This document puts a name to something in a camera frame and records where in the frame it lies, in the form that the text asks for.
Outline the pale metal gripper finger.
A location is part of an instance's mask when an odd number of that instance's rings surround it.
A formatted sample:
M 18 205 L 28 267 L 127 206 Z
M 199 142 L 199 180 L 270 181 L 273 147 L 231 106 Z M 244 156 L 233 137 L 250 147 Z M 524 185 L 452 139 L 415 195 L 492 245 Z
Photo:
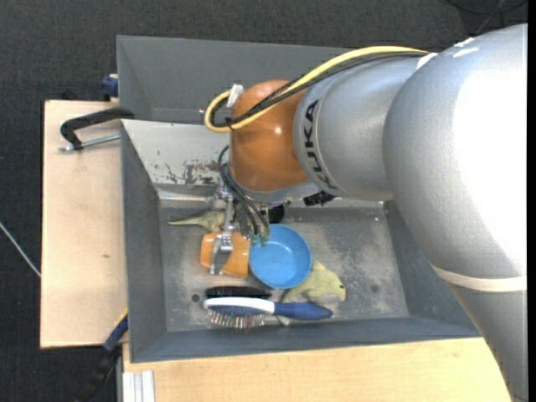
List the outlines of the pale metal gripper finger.
M 224 231 L 217 234 L 210 256 L 209 271 L 212 275 L 221 275 L 223 266 L 227 263 L 234 250 L 231 233 Z

